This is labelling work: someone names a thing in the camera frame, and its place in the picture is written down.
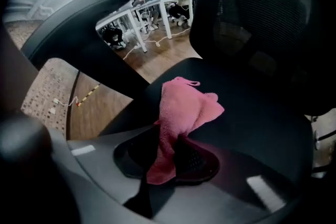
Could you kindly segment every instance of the wooden floor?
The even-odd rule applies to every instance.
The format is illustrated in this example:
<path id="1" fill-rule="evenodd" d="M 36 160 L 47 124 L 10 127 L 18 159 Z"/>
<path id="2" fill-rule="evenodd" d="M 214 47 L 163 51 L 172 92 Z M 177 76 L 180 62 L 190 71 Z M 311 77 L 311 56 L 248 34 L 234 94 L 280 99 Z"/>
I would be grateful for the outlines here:
<path id="1" fill-rule="evenodd" d="M 171 25 L 172 34 L 182 32 L 184 29 Z M 164 27 L 150 33 L 147 40 L 160 40 L 166 36 Z M 135 39 L 125 50 L 117 52 L 124 57 L 134 47 Z M 199 57 L 189 42 L 189 30 L 172 39 L 164 39 L 157 47 L 154 42 L 146 42 L 148 52 L 142 49 L 133 50 L 125 60 L 149 83 L 153 82 L 167 69 L 189 57 Z M 75 96 L 81 100 L 98 83 L 81 73 L 75 89 Z M 70 118 L 70 139 L 88 139 L 97 136 L 102 129 L 129 103 L 132 99 L 101 85 L 90 97 L 80 106 L 72 106 Z"/>

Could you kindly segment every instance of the white cable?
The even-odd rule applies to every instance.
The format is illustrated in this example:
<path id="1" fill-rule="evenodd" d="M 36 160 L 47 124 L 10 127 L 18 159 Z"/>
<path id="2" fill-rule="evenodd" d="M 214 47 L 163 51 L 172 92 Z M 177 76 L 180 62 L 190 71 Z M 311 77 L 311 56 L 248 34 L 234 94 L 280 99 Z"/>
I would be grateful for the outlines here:
<path id="1" fill-rule="evenodd" d="M 126 56 L 124 58 L 122 58 L 123 60 L 125 60 L 127 58 L 127 56 L 135 49 L 137 48 L 137 46 L 134 46 L 129 52 L 127 52 Z"/>
<path id="2" fill-rule="evenodd" d="M 189 30 L 189 29 L 190 29 L 190 28 L 185 29 L 184 31 L 182 31 L 182 32 L 180 32 L 180 33 L 172 34 L 172 36 L 177 36 L 177 35 L 179 35 L 179 34 L 182 34 L 182 33 L 186 32 L 186 31 Z M 161 45 L 160 45 L 160 42 L 163 41 L 165 38 L 167 38 L 167 36 L 161 38 L 159 41 L 155 41 L 155 40 L 146 40 L 145 42 L 155 42 L 156 46 L 157 46 L 157 47 L 160 47 L 160 46 L 161 46 Z"/>
<path id="3" fill-rule="evenodd" d="M 149 32 L 148 32 L 148 34 L 147 34 L 147 36 L 145 36 L 144 38 L 145 38 L 145 40 L 149 37 L 149 35 L 150 35 L 150 33 L 151 33 L 151 26 L 152 26 L 152 24 L 151 24 L 151 22 L 152 22 L 152 19 L 151 19 L 151 12 L 150 12 L 150 10 L 149 10 L 149 8 L 148 7 L 145 7 L 145 16 L 146 16 L 146 19 L 147 19 L 147 23 L 148 23 L 148 25 L 149 25 Z"/>
<path id="4" fill-rule="evenodd" d="M 78 98 L 77 98 L 77 96 L 75 96 L 74 98 L 73 98 L 73 100 L 72 100 L 72 102 L 70 103 L 70 104 L 63 104 L 61 101 L 59 101 L 58 99 L 56 99 L 57 101 L 58 101 L 58 103 L 60 103 L 61 105 L 63 105 L 63 106 L 71 106 L 73 103 L 74 103 L 74 101 L 76 100 L 76 103 L 78 103 Z"/>

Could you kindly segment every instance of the cable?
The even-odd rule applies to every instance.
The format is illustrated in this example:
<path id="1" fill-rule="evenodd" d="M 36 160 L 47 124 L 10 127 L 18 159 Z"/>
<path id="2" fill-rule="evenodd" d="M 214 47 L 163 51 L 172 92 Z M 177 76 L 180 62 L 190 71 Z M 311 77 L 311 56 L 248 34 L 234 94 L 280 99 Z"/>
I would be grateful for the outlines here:
<path id="1" fill-rule="evenodd" d="M 321 140 L 324 140 L 324 139 L 327 139 L 333 135 L 336 135 L 336 130 L 332 131 L 331 133 L 329 134 L 325 134 L 323 136 L 320 136 L 319 138 L 316 139 L 316 141 L 321 141 Z"/>
<path id="2" fill-rule="evenodd" d="M 179 34 L 182 34 L 182 33 L 186 32 L 187 30 L 190 30 L 190 28 L 185 29 L 184 31 L 179 32 L 179 33 L 177 33 L 177 34 L 172 34 L 172 36 L 177 36 L 177 35 L 179 35 Z M 163 40 L 164 40 L 165 38 L 167 38 L 167 37 L 168 37 L 168 36 L 163 37 L 163 38 L 161 38 L 159 41 L 155 41 L 155 40 L 147 40 L 147 41 L 145 41 L 145 42 L 155 42 L 156 46 L 157 46 L 157 47 L 160 47 L 160 46 L 161 46 L 161 45 L 160 45 L 160 42 L 163 41 Z"/>
<path id="3" fill-rule="evenodd" d="M 63 104 L 61 101 L 59 101 L 57 98 L 54 98 L 54 102 L 56 103 L 56 104 L 61 104 L 61 105 L 63 105 L 63 106 L 71 106 L 73 103 L 74 103 L 74 101 L 76 100 L 76 103 L 78 103 L 78 98 L 77 98 L 77 96 L 75 96 L 74 98 L 73 98 L 73 100 L 72 100 L 72 102 L 71 103 L 69 103 L 69 104 Z"/>
<path id="4" fill-rule="evenodd" d="M 149 35 L 151 34 L 151 22 L 152 22 L 152 18 L 151 18 L 151 11 L 149 10 L 149 8 L 148 7 L 145 7 L 145 16 L 146 16 L 146 19 L 147 19 L 147 23 L 148 23 L 148 25 L 149 25 L 149 32 L 148 32 L 148 34 L 147 34 L 147 36 L 145 36 L 144 38 L 145 38 L 145 40 L 147 40 L 147 38 L 149 37 Z"/>
<path id="5" fill-rule="evenodd" d="M 134 46 L 129 52 L 127 52 L 126 56 L 124 58 L 122 58 L 123 60 L 125 60 L 127 58 L 127 56 L 136 48 L 136 46 Z"/>

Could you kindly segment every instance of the yellow and black tape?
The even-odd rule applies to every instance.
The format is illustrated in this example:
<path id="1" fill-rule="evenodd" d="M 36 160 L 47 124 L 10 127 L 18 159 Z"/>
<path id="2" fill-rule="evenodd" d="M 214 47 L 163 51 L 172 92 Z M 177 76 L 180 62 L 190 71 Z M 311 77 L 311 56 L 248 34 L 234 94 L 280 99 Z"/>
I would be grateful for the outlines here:
<path id="1" fill-rule="evenodd" d="M 95 86 L 79 103 L 77 103 L 77 106 L 81 106 L 83 104 L 83 102 L 85 102 L 85 100 L 96 90 L 99 88 L 99 86 L 101 85 L 98 84 L 97 86 Z"/>

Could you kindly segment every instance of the person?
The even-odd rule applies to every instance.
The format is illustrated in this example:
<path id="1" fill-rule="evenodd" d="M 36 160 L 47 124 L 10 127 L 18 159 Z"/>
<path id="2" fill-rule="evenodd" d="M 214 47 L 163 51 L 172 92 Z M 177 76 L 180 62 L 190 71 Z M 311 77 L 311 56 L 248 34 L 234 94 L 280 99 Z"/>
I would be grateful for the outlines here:
<path id="1" fill-rule="evenodd" d="M 109 43 L 112 48 L 120 50 L 126 47 L 125 42 L 122 40 L 122 31 L 118 28 L 111 26 L 106 27 L 102 33 L 102 38 L 106 43 Z"/>
<path id="2" fill-rule="evenodd" d="M 172 17 L 177 19 L 177 25 L 181 26 L 186 20 L 188 22 L 188 25 L 190 24 L 188 0 L 179 1 L 175 6 L 172 6 L 168 12 Z"/>
<path id="3" fill-rule="evenodd" d="M 133 7 L 136 7 L 136 6 L 141 6 L 147 2 L 149 2 L 151 0 L 136 0 L 133 2 Z M 146 9 L 142 9 L 139 11 L 139 13 L 141 14 L 141 17 L 142 18 L 147 18 L 147 21 L 148 21 L 148 24 L 149 24 L 149 29 L 151 31 L 153 30 L 156 30 L 159 28 L 159 25 L 158 25 L 158 17 L 159 17 L 159 13 L 155 10 L 152 10 L 152 11 L 149 11 L 148 8 Z"/>

